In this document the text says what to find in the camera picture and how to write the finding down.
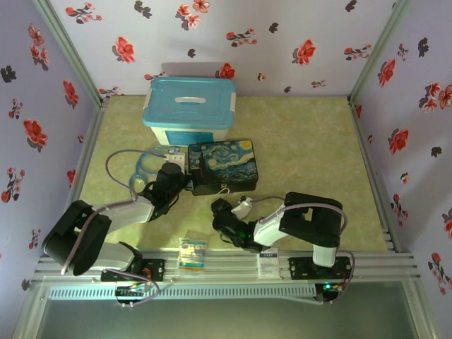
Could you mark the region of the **starry night tin box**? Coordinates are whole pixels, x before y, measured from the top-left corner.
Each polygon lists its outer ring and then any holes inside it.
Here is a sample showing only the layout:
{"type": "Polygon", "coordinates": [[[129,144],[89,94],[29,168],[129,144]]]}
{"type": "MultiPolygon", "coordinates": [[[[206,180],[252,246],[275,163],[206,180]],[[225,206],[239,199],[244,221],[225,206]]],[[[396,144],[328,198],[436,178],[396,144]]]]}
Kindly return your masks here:
{"type": "Polygon", "coordinates": [[[187,171],[195,196],[213,195],[222,189],[253,191],[258,182],[253,143],[247,139],[191,144],[187,171]]]}

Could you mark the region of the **blue stethoscope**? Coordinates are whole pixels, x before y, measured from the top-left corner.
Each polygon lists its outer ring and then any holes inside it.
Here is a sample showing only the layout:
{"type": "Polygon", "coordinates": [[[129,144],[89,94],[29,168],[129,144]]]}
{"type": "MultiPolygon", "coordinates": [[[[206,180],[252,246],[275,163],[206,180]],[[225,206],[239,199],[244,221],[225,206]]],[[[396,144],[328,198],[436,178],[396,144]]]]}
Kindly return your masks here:
{"type": "Polygon", "coordinates": [[[176,155],[180,151],[180,148],[177,146],[158,146],[147,149],[144,153],[142,153],[135,164],[135,169],[133,174],[129,178],[129,186],[133,187],[135,183],[142,182],[145,185],[148,184],[149,180],[148,177],[156,177],[157,176],[157,170],[150,170],[146,169],[144,167],[143,161],[150,157],[152,154],[160,154],[163,156],[163,159],[165,163],[169,162],[168,156],[169,155],[176,155]]]}

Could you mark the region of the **clear plastic packet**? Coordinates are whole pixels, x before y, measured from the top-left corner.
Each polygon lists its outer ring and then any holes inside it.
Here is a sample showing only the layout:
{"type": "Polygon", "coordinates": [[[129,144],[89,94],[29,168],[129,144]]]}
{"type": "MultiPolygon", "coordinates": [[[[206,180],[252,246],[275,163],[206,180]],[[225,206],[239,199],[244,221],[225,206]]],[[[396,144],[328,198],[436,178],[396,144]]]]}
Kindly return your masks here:
{"type": "Polygon", "coordinates": [[[177,269],[190,272],[203,272],[206,264],[207,241],[181,238],[177,269]]]}

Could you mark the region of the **small white card box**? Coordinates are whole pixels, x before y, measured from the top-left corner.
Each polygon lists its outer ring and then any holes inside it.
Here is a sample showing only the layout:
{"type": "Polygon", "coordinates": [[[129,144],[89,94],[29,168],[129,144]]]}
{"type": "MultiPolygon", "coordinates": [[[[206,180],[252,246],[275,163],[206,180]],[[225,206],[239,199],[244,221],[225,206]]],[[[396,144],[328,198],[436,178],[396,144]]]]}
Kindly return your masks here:
{"type": "Polygon", "coordinates": [[[279,279],[280,263],[277,248],[269,248],[262,251],[257,258],[259,278],[279,279]]]}

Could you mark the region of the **blue lidded storage box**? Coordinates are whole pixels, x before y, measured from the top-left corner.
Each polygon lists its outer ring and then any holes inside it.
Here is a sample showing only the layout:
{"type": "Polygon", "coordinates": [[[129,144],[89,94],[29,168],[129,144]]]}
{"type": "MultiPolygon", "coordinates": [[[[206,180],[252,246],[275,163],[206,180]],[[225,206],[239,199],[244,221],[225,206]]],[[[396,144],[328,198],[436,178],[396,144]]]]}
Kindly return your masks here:
{"type": "Polygon", "coordinates": [[[231,80],[162,77],[151,83],[142,121],[160,145],[225,141],[234,123],[235,103],[231,80]]]}

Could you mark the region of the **aluminium frame rail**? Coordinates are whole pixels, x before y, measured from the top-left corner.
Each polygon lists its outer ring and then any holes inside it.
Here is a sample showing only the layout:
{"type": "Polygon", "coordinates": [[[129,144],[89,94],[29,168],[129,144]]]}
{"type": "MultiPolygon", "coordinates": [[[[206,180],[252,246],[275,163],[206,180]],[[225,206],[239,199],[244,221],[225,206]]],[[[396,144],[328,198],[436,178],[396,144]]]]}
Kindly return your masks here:
{"type": "MultiPolygon", "coordinates": [[[[155,249],[143,257],[165,260],[165,283],[223,284],[263,283],[258,277],[257,255],[232,249],[213,249],[206,252],[206,268],[202,273],[189,275],[177,272],[178,249],[155,249]]],[[[353,279],[359,283],[418,281],[420,271],[414,256],[390,251],[356,251],[353,279]]],[[[61,275],[60,265],[48,256],[39,259],[32,283],[97,283],[99,270],[89,270],[83,275],[61,275]]]]}

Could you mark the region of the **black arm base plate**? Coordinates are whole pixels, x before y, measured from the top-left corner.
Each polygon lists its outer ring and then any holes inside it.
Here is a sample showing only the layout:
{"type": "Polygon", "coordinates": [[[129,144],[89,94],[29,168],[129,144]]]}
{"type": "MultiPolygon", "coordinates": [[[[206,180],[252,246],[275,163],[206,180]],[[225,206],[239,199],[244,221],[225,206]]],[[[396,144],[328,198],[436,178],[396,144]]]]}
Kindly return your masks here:
{"type": "MultiPolygon", "coordinates": [[[[138,271],[134,272],[135,275],[141,275],[144,278],[153,280],[155,282],[162,282],[165,273],[165,260],[164,259],[143,259],[138,271]]],[[[110,270],[103,271],[101,273],[102,282],[123,282],[133,281],[133,277],[124,274],[114,273],[110,270]]]]}
{"type": "Polygon", "coordinates": [[[352,263],[346,256],[337,257],[332,267],[316,265],[310,257],[292,257],[288,259],[292,280],[335,280],[350,277],[352,263]]]}

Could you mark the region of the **aluminium frame post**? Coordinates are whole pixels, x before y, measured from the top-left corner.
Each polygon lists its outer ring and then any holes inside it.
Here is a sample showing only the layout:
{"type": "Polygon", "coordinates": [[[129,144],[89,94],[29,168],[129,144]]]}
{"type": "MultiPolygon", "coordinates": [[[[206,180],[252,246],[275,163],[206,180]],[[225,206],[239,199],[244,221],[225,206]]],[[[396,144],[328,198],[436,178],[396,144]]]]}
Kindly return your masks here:
{"type": "Polygon", "coordinates": [[[359,95],[360,91],[366,85],[373,67],[376,65],[377,61],[379,60],[379,57],[384,52],[386,45],[388,44],[388,42],[391,40],[391,37],[398,29],[398,26],[403,21],[403,17],[408,12],[408,9],[412,1],[413,0],[397,0],[395,2],[395,5],[392,8],[391,15],[389,16],[387,23],[385,24],[383,30],[381,31],[381,34],[379,35],[379,38],[373,47],[373,50],[368,58],[368,61],[364,65],[361,74],[359,75],[356,83],[354,84],[352,92],[347,97],[348,102],[354,101],[356,97],[359,95]]]}
{"type": "Polygon", "coordinates": [[[47,24],[47,27],[52,32],[55,40],[65,54],[78,79],[83,84],[83,87],[89,94],[91,100],[97,107],[101,107],[104,100],[97,91],[93,79],[91,78],[87,68],[85,67],[81,56],[73,45],[71,38],[69,37],[66,29],[64,28],[64,25],[62,24],[56,11],[54,10],[54,7],[51,4],[50,0],[32,0],[32,2],[47,24]]]}

